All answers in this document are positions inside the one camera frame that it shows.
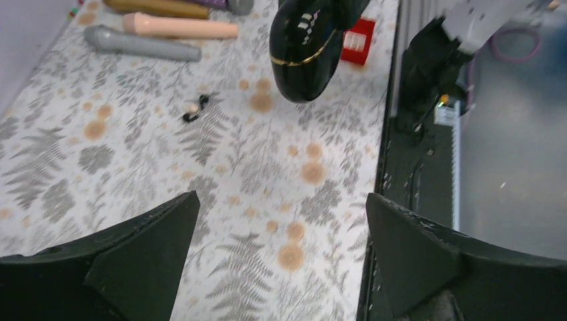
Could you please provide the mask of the grey toy microphone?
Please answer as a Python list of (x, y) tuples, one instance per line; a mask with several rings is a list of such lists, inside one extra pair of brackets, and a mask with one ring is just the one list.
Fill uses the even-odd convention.
[(86, 42), (98, 51), (181, 62), (199, 62), (202, 58), (200, 47), (172, 40), (125, 33), (106, 25), (86, 27), (83, 35)]

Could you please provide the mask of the floral patterned mat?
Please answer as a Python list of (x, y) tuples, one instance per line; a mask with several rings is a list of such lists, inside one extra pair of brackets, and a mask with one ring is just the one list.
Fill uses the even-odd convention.
[[(96, 53), (89, 25), (122, 18), (87, 1), (1, 118), (1, 254), (32, 254), (185, 191), (201, 210), (173, 320), (355, 320), (397, 1), (371, 1), (362, 67), (324, 93), (278, 92), (257, 1), (235, 40), (199, 40), (197, 64)], [(198, 119), (181, 116), (210, 95)]]

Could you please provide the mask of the gold toy microphone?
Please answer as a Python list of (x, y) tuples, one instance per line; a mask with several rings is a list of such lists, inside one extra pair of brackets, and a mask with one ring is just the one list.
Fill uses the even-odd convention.
[(209, 8), (186, 1), (171, 0), (103, 0), (114, 11), (121, 13), (147, 13), (162, 17), (208, 19)]

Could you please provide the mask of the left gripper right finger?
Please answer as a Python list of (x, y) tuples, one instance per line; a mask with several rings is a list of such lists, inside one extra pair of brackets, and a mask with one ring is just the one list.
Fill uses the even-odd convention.
[(371, 193), (388, 309), (406, 320), (565, 320), (566, 262), (498, 247)]

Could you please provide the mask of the purple glitter toy microphone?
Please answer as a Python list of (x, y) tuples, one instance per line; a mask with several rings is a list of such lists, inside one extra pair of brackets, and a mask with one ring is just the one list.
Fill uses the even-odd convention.
[(249, 15), (255, 5), (254, 0), (189, 0), (211, 9), (230, 11), (238, 16)]

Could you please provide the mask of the black wireless earbuds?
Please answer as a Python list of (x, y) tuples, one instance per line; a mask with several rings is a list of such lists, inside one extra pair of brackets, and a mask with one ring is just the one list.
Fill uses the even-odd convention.
[(201, 112), (205, 109), (206, 105), (209, 103), (210, 95), (201, 94), (194, 104), (191, 104), (181, 116), (184, 122), (191, 123), (198, 119)]

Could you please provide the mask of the red plastic box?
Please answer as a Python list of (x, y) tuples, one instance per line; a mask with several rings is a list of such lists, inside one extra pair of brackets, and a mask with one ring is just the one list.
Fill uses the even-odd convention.
[(358, 66), (364, 66), (372, 43), (376, 21), (360, 18), (344, 33), (340, 59)]

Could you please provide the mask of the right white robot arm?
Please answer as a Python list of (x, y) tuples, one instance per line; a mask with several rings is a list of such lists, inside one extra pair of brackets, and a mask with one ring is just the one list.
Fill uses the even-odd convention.
[[(345, 33), (366, 1), (281, 1), (269, 35), (275, 83), (290, 102), (315, 100), (334, 75)], [(400, 106), (424, 113), (449, 91), (460, 69), (508, 21), (547, 1), (457, 1), (432, 19), (403, 53)]]

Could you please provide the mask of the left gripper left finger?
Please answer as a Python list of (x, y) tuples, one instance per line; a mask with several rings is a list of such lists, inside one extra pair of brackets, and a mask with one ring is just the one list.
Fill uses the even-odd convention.
[(31, 256), (1, 258), (2, 320), (168, 320), (200, 201), (154, 209)]

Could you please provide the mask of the pink toy microphone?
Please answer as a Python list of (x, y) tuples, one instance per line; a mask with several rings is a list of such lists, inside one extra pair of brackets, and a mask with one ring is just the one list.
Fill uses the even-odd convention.
[(156, 17), (145, 13), (128, 13), (122, 18), (123, 30), (149, 37), (179, 39), (233, 39), (239, 35), (234, 23), (202, 19)]

